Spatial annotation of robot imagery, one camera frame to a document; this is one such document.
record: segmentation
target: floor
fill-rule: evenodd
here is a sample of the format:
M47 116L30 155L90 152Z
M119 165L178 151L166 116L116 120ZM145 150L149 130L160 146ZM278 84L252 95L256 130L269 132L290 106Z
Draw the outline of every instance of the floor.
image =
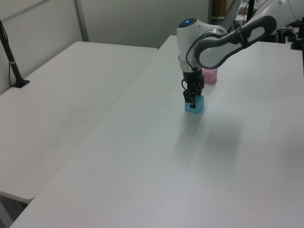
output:
M220 25L227 30L231 26L231 23L237 14L239 4L240 1L235 0L225 19L212 20L211 24ZM18 218L26 206L27 204L0 196L0 228L9 228L12 222Z

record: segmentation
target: white table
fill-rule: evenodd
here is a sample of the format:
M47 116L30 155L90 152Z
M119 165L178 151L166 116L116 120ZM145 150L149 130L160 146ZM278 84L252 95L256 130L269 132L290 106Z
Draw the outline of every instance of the white table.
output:
M0 96L0 195L30 202L157 49L77 42Z
M12 228L302 227L302 52L232 56L200 115L177 55L171 36Z

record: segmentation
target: black stand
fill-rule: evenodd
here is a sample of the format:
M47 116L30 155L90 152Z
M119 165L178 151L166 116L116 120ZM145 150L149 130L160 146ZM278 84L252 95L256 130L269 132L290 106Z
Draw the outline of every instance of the black stand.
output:
M247 13L247 22L252 18L253 16L253 8L255 5L255 0L249 0L249 5L248 5L248 13Z
M301 20L301 24L297 36L294 37L294 39L292 40L293 42L291 45L292 50L303 50L303 43L304 43L303 37L304 37L304 18L302 18Z
M9 46L9 39L7 37L7 34L5 32L5 29L4 29L4 26L1 22L1 20L0 20L0 40L1 40L1 43L3 45L4 51L6 53L6 56L9 59L9 64L11 66L11 69L13 70L15 78L16 78L16 83L13 84L12 87L22 88L23 86L28 84L29 81L24 80L20 75L20 72L19 72L19 69L17 67L15 58L14 58L13 53L12 53L12 51L10 49L10 46Z

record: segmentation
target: white wall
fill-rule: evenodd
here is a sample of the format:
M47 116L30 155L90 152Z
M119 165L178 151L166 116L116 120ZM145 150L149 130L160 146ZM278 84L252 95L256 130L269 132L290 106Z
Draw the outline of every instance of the white wall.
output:
M3 25L22 77L28 76L74 42L82 41L73 0L46 1ZM7 89L8 59L0 45L0 94Z
M0 0L0 19L6 20L44 1L45 0Z
M186 18L208 22L209 0L78 0L90 42L159 48Z

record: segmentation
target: pink cube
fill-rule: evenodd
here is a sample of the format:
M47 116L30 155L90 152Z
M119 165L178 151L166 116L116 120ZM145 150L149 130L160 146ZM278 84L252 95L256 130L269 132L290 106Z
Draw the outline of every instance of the pink cube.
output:
M205 77L205 83L213 85L217 81L218 69L208 70L203 68L203 75Z

